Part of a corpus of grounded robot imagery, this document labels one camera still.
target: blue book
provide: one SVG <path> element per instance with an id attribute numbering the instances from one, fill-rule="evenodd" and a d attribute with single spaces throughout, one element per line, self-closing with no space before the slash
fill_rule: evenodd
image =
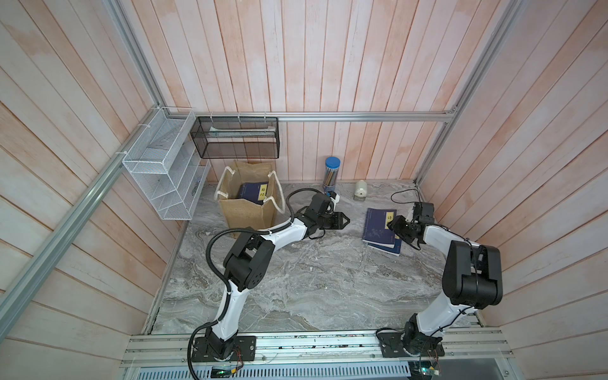
<path id="1" fill-rule="evenodd" d="M 401 239 L 399 236 L 395 235 L 395 246 L 393 248 L 379 246 L 377 244 L 367 243 L 369 248 L 381 250 L 384 253 L 391 254 L 394 256 L 399 256 L 401 254 Z"/>
<path id="2" fill-rule="evenodd" d="M 395 247 L 395 233 L 386 225 L 396 214 L 397 210 L 367 209 L 363 241 L 388 248 Z"/>
<path id="3" fill-rule="evenodd" d="M 268 182 L 245 182 L 238 189 L 237 199 L 246 199 L 255 204 L 264 204 Z"/>

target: yellow label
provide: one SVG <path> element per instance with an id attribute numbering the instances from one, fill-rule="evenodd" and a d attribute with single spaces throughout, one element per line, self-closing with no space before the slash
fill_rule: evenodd
<path id="1" fill-rule="evenodd" d="M 267 187 L 268 187 L 268 185 L 260 186 L 260 193 L 258 194 L 258 201 L 263 201 L 264 199 L 266 199 L 266 188 Z"/>
<path id="2" fill-rule="evenodd" d="M 384 223 L 384 229 L 385 229 L 385 230 L 389 229 L 389 227 L 387 226 L 387 224 L 388 224 L 390 221 L 392 221 L 394 217 L 395 217 L 395 216 L 394 216 L 394 213 L 393 213 L 392 211 L 391 211 L 391 212 L 387 212 L 387 213 L 386 213 L 386 223 Z"/>

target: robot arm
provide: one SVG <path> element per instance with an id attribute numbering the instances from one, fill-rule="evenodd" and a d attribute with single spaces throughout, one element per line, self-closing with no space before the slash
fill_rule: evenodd
<path id="1" fill-rule="evenodd" d="M 318 230 L 323 230 L 325 234 L 325 230 L 343 229 L 350 222 L 343 213 L 334 212 L 339 200 L 340 196 L 335 193 L 331 193 L 331 196 L 316 193 L 310 205 L 295 215 L 293 222 L 287 221 L 272 229 L 277 230 L 291 223 L 289 227 L 269 235 L 259 235 L 253 230 L 252 233 L 241 232 L 224 259 L 224 276 L 230 284 L 230 302 L 226 315 L 216 325 L 208 327 L 205 333 L 210 355 L 223 360 L 232 353 L 238 320 L 247 295 L 264 278 L 272 254 L 277 249 L 310 237 Z M 248 251 L 255 252 L 255 255 L 250 255 Z M 228 290 L 224 289 L 215 319 L 220 317 L 227 298 Z"/>
<path id="2" fill-rule="evenodd" d="M 495 247 L 468 241 L 435 224 L 431 203 L 416 202 L 412 221 L 397 216 L 388 227 L 408 244 L 437 248 L 446 256 L 443 292 L 406 323 L 403 346 L 411 355 L 433 350 L 445 331 L 466 313 L 473 313 L 502 299 L 500 252 Z"/>

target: marble floor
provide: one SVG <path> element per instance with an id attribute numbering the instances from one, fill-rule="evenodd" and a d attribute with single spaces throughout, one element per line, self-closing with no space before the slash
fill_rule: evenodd
<path id="1" fill-rule="evenodd" d="M 286 194 L 310 187 L 286 184 Z M 254 288 L 239 322 L 241 332 L 306 330 L 362 330 L 392 326 L 402 328 L 412 315 L 425 309 L 441 291 L 443 255 L 422 245 L 416 251 L 403 244 L 401 256 L 385 255 L 361 240 L 368 207 L 411 213 L 411 204 L 395 204 L 390 195 L 412 188 L 404 181 L 368 184 L 364 202 L 353 200 L 354 184 L 338 184 L 340 202 L 351 223 L 328 231 L 318 240 L 303 240 L 276 251 L 263 281 Z M 223 292 L 223 283 L 207 267 L 204 247 L 210 237 L 226 228 L 215 187 L 206 186 L 189 224 L 171 279 L 163 295 L 153 334 L 190 333 L 212 320 Z M 309 204 L 312 193 L 292 197 L 295 210 Z M 415 192 L 395 196 L 414 201 Z M 287 217 L 277 214 L 276 223 Z M 221 266 L 234 240 L 223 237 L 214 245 L 212 258 Z"/>

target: stack of books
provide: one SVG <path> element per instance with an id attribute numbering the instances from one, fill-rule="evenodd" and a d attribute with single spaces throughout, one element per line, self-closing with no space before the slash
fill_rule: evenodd
<path id="1" fill-rule="evenodd" d="M 397 210 L 367 209 L 363 241 L 368 247 L 394 256 L 401 254 L 401 239 L 386 226 L 396 214 Z"/>

